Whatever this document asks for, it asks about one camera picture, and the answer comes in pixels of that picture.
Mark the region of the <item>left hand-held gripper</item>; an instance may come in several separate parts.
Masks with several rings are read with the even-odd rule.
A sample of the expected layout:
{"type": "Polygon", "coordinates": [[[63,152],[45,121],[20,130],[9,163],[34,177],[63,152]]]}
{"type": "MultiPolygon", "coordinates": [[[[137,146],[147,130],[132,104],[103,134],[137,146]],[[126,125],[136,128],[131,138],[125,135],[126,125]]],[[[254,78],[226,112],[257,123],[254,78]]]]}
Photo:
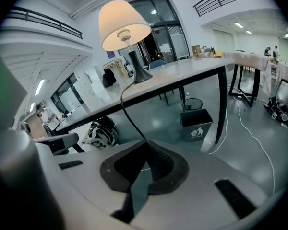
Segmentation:
{"type": "Polygon", "coordinates": [[[68,154],[77,133],[38,138],[11,129],[24,90],[0,62],[0,230],[62,230],[59,206],[46,182],[35,143],[68,154]]]}

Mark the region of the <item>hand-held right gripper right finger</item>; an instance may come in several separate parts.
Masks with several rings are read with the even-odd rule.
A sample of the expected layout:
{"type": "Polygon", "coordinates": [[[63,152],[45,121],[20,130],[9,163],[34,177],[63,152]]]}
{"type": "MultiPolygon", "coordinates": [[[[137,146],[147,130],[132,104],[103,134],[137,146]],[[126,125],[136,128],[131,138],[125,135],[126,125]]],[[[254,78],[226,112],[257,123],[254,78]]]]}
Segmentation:
{"type": "Polygon", "coordinates": [[[186,180],[172,193],[150,195],[134,217],[142,230],[215,230],[238,221],[238,216],[215,183],[228,179],[255,206],[268,195],[247,176],[214,155],[178,147],[165,142],[158,145],[181,155],[189,165],[186,180]]]}

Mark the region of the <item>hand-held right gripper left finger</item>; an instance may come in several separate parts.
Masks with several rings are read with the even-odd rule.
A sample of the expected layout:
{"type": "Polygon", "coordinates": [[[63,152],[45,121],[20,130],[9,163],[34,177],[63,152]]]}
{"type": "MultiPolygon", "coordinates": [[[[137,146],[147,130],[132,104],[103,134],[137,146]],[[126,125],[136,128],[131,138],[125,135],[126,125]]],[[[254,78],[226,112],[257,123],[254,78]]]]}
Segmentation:
{"type": "Polygon", "coordinates": [[[81,161],[82,164],[64,169],[62,172],[72,186],[95,207],[107,215],[122,210],[126,193],[111,190],[100,176],[102,162],[112,155],[135,145],[139,141],[131,141],[113,148],[94,150],[84,153],[57,155],[58,164],[81,161]]]}

